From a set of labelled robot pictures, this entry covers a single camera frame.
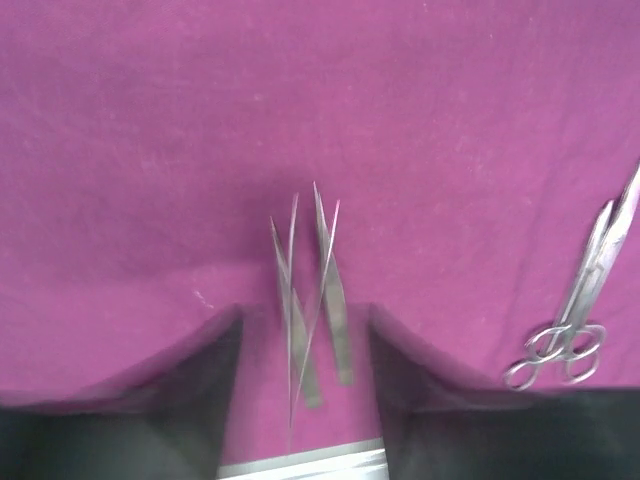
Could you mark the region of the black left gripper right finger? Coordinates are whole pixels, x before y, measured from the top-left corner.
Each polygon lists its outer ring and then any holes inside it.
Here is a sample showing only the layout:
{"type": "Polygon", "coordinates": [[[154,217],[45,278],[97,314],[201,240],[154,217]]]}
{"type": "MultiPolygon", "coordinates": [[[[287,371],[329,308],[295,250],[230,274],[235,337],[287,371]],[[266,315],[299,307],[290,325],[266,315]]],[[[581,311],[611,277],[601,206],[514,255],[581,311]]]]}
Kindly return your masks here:
{"type": "Polygon", "coordinates": [[[638,478],[638,389],[508,390],[376,304],[368,339],[390,478],[638,478]]]}

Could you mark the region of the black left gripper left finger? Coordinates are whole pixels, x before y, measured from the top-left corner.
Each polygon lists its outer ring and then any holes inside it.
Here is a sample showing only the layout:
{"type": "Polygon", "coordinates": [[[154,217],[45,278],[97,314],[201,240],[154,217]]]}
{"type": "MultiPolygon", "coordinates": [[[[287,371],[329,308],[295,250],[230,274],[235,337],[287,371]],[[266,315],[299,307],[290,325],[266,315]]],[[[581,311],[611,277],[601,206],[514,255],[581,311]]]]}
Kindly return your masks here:
{"type": "Polygon", "coordinates": [[[233,305],[83,396],[2,405],[2,478],[217,478],[243,326],[233,305]]]}

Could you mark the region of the thin pointed steel tweezers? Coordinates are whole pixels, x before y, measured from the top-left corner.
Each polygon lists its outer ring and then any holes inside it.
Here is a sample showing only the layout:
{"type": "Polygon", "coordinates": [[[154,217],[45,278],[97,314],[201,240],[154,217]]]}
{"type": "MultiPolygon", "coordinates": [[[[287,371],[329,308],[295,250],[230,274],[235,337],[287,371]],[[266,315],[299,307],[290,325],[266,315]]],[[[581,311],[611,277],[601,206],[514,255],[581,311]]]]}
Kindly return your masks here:
{"type": "MultiPolygon", "coordinates": [[[[285,252],[286,258],[287,258],[287,262],[289,264],[289,270],[290,270],[290,274],[291,274],[291,282],[292,282],[292,286],[293,288],[296,290],[296,288],[294,287],[294,243],[295,243],[295,236],[296,236],[296,227],[297,227],[297,212],[298,212],[298,205],[299,205],[299,199],[297,197],[295,197],[293,199],[293,204],[292,204],[292,211],[291,211],[291,216],[290,216],[290,224],[289,224],[289,231],[288,231],[288,245],[286,247],[283,247],[283,250],[285,252]]],[[[332,226],[333,224],[333,217],[331,221],[328,221],[328,225],[332,226]]],[[[316,212],[315,212],[315,231],[316,231],[316,212]]],[[[306,328],[307,328],[307,333],[308,333],[308,346],[307,346],[307,352],[310,355],[310,359],[311,359],[311,346],[313,343],[313,339],[314,339],[314,334],[317,330],[317,325],[319,322],[320,318],[325,318],[325,313],[324,313],[324,307],[323,307],[323,302],[322,302],[322,298],[321,298],[321,290],[320,290],[320,283],[321,283],[321,273],[322,273],[322,267],[321,267],[321,261],[320,261],[320,253],[319,253],[319,246],[318,246],[318,259],[319,259],[319,277],[318,277],[318,284],[316,287],[316,292],[312,295],[309,296],[309,298],[305,301],[301,300],[298,292],[297,292],[297,296],[300,300],[300,304],[302,307],[302,313],[304,316],[304,320],[306,323],[306,328]]],[[[288,408],[289,408],[289,413],[288,413],[288,425],[292,426],[294,421],[295,421],[295,416],[296,416],[296,409],[298,406],[298,402],[300,400],[304,400],[302,393],[301,393],[301,387],[299,386],[299,380],[298,380],[298,376],[296,374],[295,371],[295,367],[292,365],[290,357],[289,357],[289,353],[287,350],[287,361],[288,361],[288,382],[289,382],[289,393],[288,393],[288,408]]]]}

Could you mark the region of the steel needle holder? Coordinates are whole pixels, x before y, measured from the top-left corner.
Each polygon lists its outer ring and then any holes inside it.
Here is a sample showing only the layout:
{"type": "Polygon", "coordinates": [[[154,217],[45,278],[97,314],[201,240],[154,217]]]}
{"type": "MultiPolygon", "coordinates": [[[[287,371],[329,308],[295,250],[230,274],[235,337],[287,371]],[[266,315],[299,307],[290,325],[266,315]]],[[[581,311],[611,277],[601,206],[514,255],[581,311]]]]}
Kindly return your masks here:
{"type": "Polygon", "coordinates": [[[602,268],[602,275],[595,284],[594,292],[597,294],[597,298],[593,307],[620,253],[636,212],[639,201],[638,168],[633,170],[621,195],[617,199],[610,200],[613,202],[613,211],[604,244],[596,256],[597,265],[602,268]]]}

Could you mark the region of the steel forceps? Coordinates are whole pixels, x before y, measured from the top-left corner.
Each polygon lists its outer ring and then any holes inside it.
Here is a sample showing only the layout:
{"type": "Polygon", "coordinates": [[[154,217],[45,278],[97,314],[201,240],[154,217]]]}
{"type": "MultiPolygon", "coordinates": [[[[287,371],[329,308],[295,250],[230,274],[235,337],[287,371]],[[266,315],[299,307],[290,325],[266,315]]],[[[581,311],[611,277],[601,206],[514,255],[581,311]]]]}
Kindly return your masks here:
{"type": "Polygon", "coordinates": [[[322,267],[321,298],[325,318],[331,335],[331,343],[339,381],[343,385],[353,382],[353,368],[349,346],[348,315],[344,287],[334,254],[337,219],[340,202],[336,202],[332,226],[328,225],[324,203],[316,183],[313,183],[316,212],[316,231],[322,267]]]}

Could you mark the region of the purple cloth wrap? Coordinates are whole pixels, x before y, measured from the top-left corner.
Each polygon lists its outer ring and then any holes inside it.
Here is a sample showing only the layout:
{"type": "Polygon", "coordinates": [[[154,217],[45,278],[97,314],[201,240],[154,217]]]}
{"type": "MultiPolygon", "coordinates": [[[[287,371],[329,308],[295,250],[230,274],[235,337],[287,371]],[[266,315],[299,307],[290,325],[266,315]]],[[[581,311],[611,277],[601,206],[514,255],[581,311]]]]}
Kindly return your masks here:
{"type": "Polygon", "coordinates": [[[371,439],[362,316],[499,382],[561,305],[639,156],[635,1],[5,1],[1,398],[83,396],[232,304],[249,319],[225,459],[371,439]],[[323,397],[288,425],[270,218],[344,286],[323,397]]]}

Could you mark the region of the steel surgical scissors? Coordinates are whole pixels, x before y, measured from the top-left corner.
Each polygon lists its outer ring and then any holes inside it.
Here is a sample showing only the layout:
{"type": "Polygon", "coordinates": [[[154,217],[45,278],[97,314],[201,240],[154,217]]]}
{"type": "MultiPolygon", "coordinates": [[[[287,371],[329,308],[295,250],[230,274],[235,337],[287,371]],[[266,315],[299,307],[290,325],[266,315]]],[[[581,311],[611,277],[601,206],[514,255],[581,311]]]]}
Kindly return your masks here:
{"type": "Polygon", "coordinates": [[[543,366],[554,362],[564,365],[567,385],[580,383],[596,372],[600,363],[598,350],[604,342],[606,329],[600,324],[590,324],[588,316],[597,298],[595,284],[602,275],[596,256],[604,244],[612,211],[613,202],[609,200],[596,217],[564,307],[551,325],[526,341],[524,358],[504,373],[503,380],[508,388],[528,389],[543,366]]]}

